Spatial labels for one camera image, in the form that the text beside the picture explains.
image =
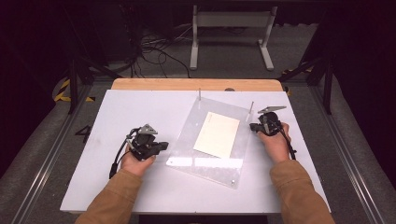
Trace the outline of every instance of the floor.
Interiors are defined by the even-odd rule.
[[[269,72],[262,61],[257,39],[260,29],[210,29],[200,33],[198,69],[188,71],[191,35],[164,49],[162,66],[139,59],[124,77],[214,77],[277,78],[285,69],[295,68],[315,32],[316,26],[274,27],[268,43],[275,70]],[[151,62],[165,60],[159,52],[146,52]],[[113,63],[115,69],[122,63]],[[336,223],[395,223],[396,192],[380,169],[356,120],[344,100],[337,80],[332,85],[332,114],[321,106],[322,83],[307,87],[306,74],[283,83],[290,89],[290,103],[299,121]],[[96,75],[92,86],[80,86],[82,100],[74,114],[68,115],[69,102],[57,102],[28,139],[20,154],[0,181],[0,220],[2,223],[73,223],[78,215],[59,211],[79,157],[84,136],[76,133],[92,126],[106,90],[112,80]],[[59,90],[62,81],[54,89]],[[130,223],[156,222],[155,217],[133,215]],[[163,223],[177,223],[179,217],[162,217]],[[282,223],[280,215],[246,217],[235,223]]]

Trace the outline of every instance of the black curtain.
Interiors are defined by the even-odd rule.
[[[55,106],[52,91],[67,61],[42,1],[0,3],[0,175]]]
[[[396,16],[388,4],[361,3],[336,55],[334,73],[379,164],[396,188]]]

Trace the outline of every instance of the hand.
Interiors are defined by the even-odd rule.
[[[291,142],[291,138],[289,137],[289,124],[282,122],[282,127],[283,131],[285,131],[285,135]],[[288,143],[286,142],[286,139],[282,133],[277,133],[274,136],[267,136],[262,132],[257,132],[257,135],[265,144],[265,150],[274,163],[279,163],[290,159]]]
[[[142,177],[146,170],[155,161],[155,156],[152,156],[145,161],[139,161],[132,153],[127,153],[121,160],[121,169],[128,171],[133,175]]]

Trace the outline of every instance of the human arm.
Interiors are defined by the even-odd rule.
[[[141,177],[154,161],[155,157],[138,161],[132,153],[125,154],[120,170],[93,199],[87,211],[78,217],[76,223],[128,223],[142,183]]]
[[[289,125],[282,123],[285,136],[289,137]],[[281,201],[281,213],[285,223],[334,223],[327,204],[315,192],[309,174],[297,161],[289,158],[285,137],[278,133],[266,136],[258,133],[265,150],[274,162],[271,180]]]

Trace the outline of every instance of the metal rail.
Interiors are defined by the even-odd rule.
[[[355,162],[352,159],[352,156],[349,153],[346,143],[342,135],[340,134],[337,125],[334,122],[332,116],[326,113],[325,108],[322,105],[323,98],[320,94],[318,87],[309,87],[311,94],[314,97],[316,104],[318,105],[323,118],[326,120],[334,140],[337,144],[337,153],[340,156],[341,162],[344,164],[346,168],[346,172],[349,175],[350,182],[353,185],[353,188],[356,190],[359,199],[361,200],[361,204],[363,209],[369,218],[371,223],[385,223],[381,214],[379,213],[378,208],[375,205],[373,197],[368,190],[364,178],[361,176],[361,173],[358,170]]]
[[[82,90],[78,96],[78,104],[74,110],[74,112],[70,115],[67,115],[64,124],[59,131],[54,144],[52,145],[47,158],[44,160],[43,164],[41,165],[40,170],[38,171],[37,175],[35,176],[35,180],[33,181],[32,186],[29,188],[23,202],[21,203],[20,208],[18,209],[17,214],[15,215],[14,219],[11,223],[25,223],[27,218],[29,217],[30,213],[35,206],[35,202],[37,201],[38,197],[46,182],[50,176],[53,166],[57,161],[59,154],[62,150],[62,146],[64,144],[64,139],[66,138],[67,133],[69,132],[70,127],[73,124],[73,121],[76,119],[81,106],[84,104],[85,99],[88,96],[88,93],[91,90],[91,86],[84,85]]]

